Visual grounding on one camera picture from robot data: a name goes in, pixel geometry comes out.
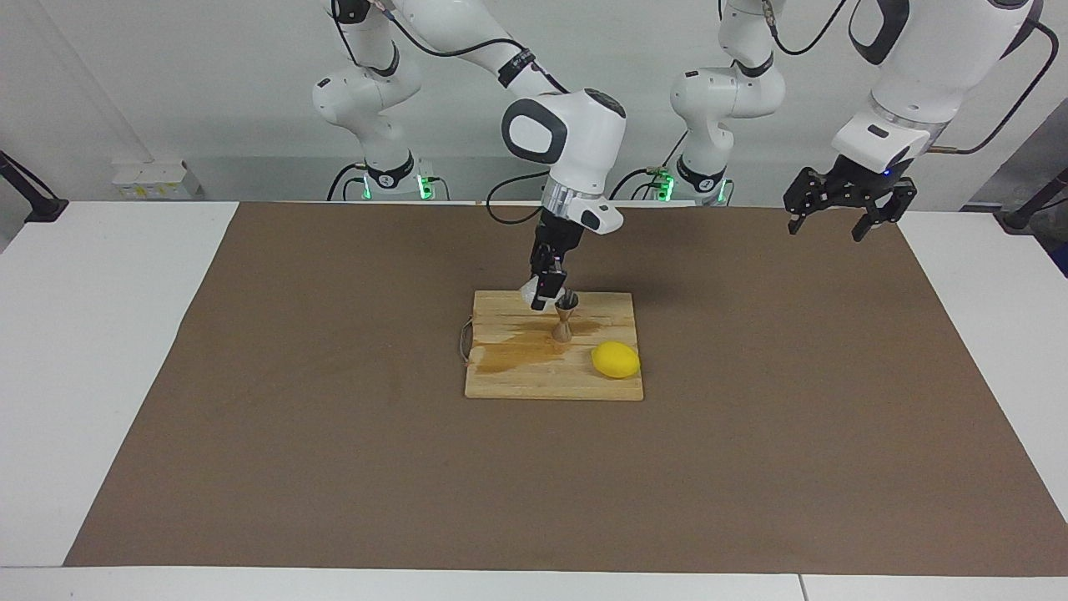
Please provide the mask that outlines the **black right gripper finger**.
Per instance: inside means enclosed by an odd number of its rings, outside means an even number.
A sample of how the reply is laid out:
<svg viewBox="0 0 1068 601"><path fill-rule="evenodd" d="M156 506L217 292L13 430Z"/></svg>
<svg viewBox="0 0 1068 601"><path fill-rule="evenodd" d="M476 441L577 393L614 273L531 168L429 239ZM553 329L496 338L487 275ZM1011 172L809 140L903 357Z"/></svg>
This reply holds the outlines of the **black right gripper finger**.
<svg viewBox="0 0 1068 601"><path fill-rule="evenodd" d="M531 276L535 284L531 309L544 311L548 304L556 303L565 290L567 274L563 267L563 255L554 250L535 251L531 256Z"/></svg>

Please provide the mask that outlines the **brown paper table mat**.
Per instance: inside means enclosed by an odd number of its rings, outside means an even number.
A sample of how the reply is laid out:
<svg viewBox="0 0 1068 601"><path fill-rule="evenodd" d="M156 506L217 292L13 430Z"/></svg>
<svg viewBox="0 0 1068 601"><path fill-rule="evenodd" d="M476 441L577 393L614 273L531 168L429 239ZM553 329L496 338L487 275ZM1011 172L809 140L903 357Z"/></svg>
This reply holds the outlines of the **brown paper table mat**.
<svg viewBox="0 0 1068 601"><path fill-rule="evenodd" d="M637 301L643 400L473 400L459 330L530 230L244 203L66 563L1068 578L900 230L852 221L627 210L567 263Z"/></svg>

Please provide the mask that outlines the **yellow lemon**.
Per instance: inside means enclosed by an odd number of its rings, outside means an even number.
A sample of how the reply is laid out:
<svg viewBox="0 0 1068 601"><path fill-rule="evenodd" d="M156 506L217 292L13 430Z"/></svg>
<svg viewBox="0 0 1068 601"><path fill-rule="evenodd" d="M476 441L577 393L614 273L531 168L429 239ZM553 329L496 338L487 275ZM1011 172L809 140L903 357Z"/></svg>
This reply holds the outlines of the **yellow lemon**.
<svg viewBox="0 0 1068 601"><path fill-rule="evenodd" d="M641 370L641 359L632 346L621 341L604 341L590 353L594 369L609 379L629 379Z"/></svg>

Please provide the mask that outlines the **black clamp stand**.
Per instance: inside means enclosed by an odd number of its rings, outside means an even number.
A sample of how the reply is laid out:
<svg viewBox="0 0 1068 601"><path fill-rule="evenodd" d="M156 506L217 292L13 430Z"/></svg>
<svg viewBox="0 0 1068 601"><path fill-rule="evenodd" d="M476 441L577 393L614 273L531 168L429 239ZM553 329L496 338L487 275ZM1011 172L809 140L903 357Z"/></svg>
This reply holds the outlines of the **black clamp stand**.
<svg viewBox="0 0 1068 601"><path fill-rule="evenodd" d="M69 206L69 200L58 197L32 170L23 168L3 149L0 149L0 176L29 203L31 210L23 218L26 224L54 222Z"/></svg>
<svg viewBox="0 0 1068 601"><path fill-rule="evenodd" d="M1068 202L1068 195L1064 195L1066 190L1068 190L1068 167L1054 175L1050 181L1045 183L1045 186L1028 197L1025 203L1022 203L1019 208L1005 213L1003 217L1004 225L1010 230L1025 230L1031 218L1036 213L1056 209ZM1064 195L1064 197L1058 200L1058 195Z"/></svg>

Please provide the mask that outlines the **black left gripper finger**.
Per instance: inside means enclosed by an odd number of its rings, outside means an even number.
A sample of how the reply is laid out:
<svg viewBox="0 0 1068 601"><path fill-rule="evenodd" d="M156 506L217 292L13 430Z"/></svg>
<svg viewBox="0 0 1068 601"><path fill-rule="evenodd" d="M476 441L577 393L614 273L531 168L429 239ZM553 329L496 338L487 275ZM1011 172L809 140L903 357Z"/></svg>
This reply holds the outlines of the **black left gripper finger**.
<svg viewBox="0 0 1068 601"><path fill-rule="evenodd" d="M831 208L824 176L811 167L802 168L783 194L783 203L790 215L787 230L790 235L797 235L810 215Z"/></svg>
<svg viewBox="0 0 1068 601"><path fill-rule="evenodd" d="M912 200L918 194L915 183L904 178L893 184L886 190L862 190L855 194L864 209L854 228L851 230L852 240L862 242L870 230L883 225L884 222L897 222L904 217Z"/></svg>

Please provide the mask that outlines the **steel double jigger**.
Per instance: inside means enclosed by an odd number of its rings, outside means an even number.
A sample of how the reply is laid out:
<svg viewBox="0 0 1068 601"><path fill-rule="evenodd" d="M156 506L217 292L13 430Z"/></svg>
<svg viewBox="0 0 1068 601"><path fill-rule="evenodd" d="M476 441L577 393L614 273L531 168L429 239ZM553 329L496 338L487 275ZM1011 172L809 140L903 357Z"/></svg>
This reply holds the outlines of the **steel double jigger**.
<svg viewBox="0 0 1068 601"><path fill-rule="evenodd" d="M557 297L554 309L557 313L557 323L551 331L553 341L566 345L574 338L571 318L575 309L579 305L579 295L574 290L562 290Z"/></svg>

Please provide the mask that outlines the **wooden cutting board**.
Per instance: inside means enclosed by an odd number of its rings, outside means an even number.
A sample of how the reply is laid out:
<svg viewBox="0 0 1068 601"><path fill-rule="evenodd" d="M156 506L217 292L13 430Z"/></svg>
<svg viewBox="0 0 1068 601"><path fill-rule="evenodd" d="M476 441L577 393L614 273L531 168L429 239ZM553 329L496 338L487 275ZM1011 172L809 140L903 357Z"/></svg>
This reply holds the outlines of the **wooden cutting board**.
<svg viewBox="0 0 1068 601"><path fill-rule="evenodd" d="M641 401L640 373L613 379L592 364L592 351L617 341L637 350L637 312L629 292L580 292L557 341L554 305L532 311L519 290L477 290L471 315L465 395L470 399Z"/></svg>

